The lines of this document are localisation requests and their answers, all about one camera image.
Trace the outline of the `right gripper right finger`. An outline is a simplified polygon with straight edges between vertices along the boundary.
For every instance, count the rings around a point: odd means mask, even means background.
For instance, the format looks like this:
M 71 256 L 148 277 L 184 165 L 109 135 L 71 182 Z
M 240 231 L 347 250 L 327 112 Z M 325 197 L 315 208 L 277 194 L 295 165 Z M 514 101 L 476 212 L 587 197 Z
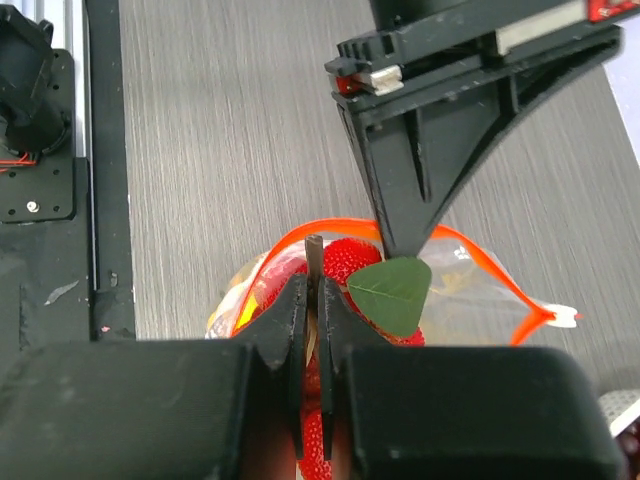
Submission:
M 322 277 L 318 291 L 318 362 L 324 458 L 332 458 L 337 408 L 342 400 L 339 379 L 344 358 L 353 347 L 388 345 L 347 301 L 341 287 Z

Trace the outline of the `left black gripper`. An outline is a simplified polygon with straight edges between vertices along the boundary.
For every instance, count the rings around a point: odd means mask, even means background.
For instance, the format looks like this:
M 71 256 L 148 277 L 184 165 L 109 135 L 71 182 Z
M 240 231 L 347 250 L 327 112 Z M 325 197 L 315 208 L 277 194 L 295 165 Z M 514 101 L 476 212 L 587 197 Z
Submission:
M 622 1 L 373 1 L 325 65 L 389 257 L 415 256 L 499 142 L 615 56 Z

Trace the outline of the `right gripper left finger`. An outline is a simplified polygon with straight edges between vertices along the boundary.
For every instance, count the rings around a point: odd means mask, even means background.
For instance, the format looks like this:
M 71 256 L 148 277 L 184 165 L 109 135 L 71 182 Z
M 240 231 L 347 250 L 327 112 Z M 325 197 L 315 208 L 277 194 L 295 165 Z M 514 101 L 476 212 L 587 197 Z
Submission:
M 234 336 L 248 342 L 270 370 L 298 459 L 303 456 L 307 276 L 295 274 L 269 308 Z

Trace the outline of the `red strawberry cluster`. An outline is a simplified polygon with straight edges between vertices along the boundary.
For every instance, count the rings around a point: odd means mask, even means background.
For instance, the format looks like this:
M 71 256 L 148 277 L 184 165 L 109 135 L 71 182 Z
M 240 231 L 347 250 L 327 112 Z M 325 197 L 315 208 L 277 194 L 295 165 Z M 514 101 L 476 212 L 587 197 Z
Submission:
M 383 334 L 335 275 L 297 274 L 247 331 L 237 367 L 239 479 L 429 479 L 435 472 L 415 332 Z

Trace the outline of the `clear orange zip top bag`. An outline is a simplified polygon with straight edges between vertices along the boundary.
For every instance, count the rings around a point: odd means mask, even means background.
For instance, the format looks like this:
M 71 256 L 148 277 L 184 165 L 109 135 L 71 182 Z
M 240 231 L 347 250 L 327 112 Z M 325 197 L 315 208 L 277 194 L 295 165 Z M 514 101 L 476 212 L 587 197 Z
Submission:
M 323 266 L 355 311 L 389 339 L 414 345 L 521 345 L 542 328 L 574 329 L 570 306 L 527 295 L 496 256 L 439 224 L 416 257 L 389 259 L 375 221 L 335 217 L 286 233 L 232 278 L 207 325 L 229 338 L 263 313 L 308 261 L 305 241 L 323 240 Z

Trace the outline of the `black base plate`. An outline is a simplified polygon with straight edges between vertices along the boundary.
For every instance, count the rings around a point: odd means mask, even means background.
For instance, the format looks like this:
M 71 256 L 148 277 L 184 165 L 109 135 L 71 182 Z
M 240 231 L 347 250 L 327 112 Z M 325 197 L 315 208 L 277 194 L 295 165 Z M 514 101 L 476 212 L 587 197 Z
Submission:
M 136 335 L 120 9 L 1 5 L 1 362 Z

